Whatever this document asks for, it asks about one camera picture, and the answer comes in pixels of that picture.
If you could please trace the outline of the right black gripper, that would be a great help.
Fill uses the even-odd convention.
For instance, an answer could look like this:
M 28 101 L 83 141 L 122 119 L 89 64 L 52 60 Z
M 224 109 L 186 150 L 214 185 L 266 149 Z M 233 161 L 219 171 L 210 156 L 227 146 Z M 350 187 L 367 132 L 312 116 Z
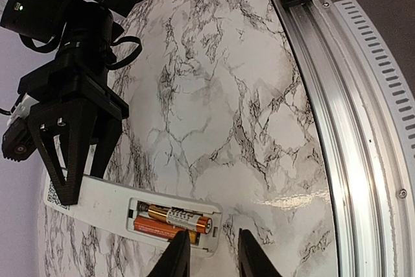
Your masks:
M 60 203 L 77 204 L 90 140 L 95 143 L 90 175 L 103 178 L 122 133 L 120 120 L 129 117 L 128 104 L 72 55 L 20 78 L 18 93 L 42 103 L 30 109 L 31 136 Z M 57 99 L 64 102 L 46 104 Z M 95 105 L 114 117 L 97 115 Z

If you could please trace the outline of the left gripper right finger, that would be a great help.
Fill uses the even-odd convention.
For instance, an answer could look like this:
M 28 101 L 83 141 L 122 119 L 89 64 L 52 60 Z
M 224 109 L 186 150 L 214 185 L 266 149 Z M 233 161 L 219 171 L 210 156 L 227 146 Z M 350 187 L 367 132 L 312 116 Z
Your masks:
M 238 261 L 239 276 L 282 277 L 251 231 L 247 229 L 239 230 Z

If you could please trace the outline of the white remote control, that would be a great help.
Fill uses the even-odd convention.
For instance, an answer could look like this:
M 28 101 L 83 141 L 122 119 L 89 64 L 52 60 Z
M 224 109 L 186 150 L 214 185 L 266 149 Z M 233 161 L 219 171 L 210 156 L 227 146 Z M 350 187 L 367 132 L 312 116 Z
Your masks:
M 160 248 L 166 248 L 169 240 L 134 230 L 137 216 L 148 217 L 141 203 L 178 208 L 212 220 L 209 233 L 200 234 L 197 243 L 192 246 L 197 256 L 210 257 L 219 245 L 222 208 L 212 202 L 139 190 L 88 175 L 82 180 L 78 204 L 73 206 L 61 204 L 49 177 L 45 178 L 43 201 L 46 206 L 83 223 Z

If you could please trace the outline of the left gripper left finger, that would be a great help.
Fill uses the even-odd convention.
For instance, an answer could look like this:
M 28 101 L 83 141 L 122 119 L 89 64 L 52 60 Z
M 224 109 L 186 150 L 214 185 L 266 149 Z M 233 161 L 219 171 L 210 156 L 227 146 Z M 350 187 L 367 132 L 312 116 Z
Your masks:
M 147 276 L 190 276 L 190 257 L 191 244 L 189 231 L 179 231 Z

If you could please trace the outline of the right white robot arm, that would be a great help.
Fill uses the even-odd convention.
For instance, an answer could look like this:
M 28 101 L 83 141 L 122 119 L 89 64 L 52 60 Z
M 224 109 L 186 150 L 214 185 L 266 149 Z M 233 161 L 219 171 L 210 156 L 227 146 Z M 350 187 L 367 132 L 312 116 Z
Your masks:
M 1 26 L 27 48 L 54 59 L 20 79 L 2 153 L 24 161 L 39 152 L 60 203 L 78 202 L 89 148 L 90 174 L 102 178 L 129 107 L 108 86 L 108 73 L 131 64 L 141 40 L 125 36 L 127 17 L 143 0 L 8 0 Z

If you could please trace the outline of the black gold AAA battery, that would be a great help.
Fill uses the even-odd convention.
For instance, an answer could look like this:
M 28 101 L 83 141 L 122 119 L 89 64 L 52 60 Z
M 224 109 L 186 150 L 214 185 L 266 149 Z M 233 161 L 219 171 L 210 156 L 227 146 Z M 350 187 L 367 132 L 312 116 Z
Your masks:
M 151 219 L 185 228 L 200 234 L 208 234 L 213 228 L 213 221 L 210 217 L 205 217 L 201 214 L 179 208 L 168 208 L 157 206 L 155 204 L 138 202 L 137 211 L 147 213 Z

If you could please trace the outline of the front aluminium rail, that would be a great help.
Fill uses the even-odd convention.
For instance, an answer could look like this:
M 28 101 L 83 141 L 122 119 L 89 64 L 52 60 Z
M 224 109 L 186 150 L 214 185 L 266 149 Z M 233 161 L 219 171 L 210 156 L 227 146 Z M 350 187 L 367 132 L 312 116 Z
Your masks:
M 322 146 L 341 276 L 414 275 L 414 96 L 356 0 L 271 0 Z

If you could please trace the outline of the orange AAA battery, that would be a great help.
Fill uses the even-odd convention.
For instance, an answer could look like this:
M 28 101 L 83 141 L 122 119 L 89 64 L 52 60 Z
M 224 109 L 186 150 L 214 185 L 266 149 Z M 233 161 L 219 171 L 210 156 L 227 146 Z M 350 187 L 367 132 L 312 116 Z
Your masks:
M 167 240 L 172 240 L 178 232 L 185 231 L 184 228 L 142 216 L 135 218 L 134 230 Z

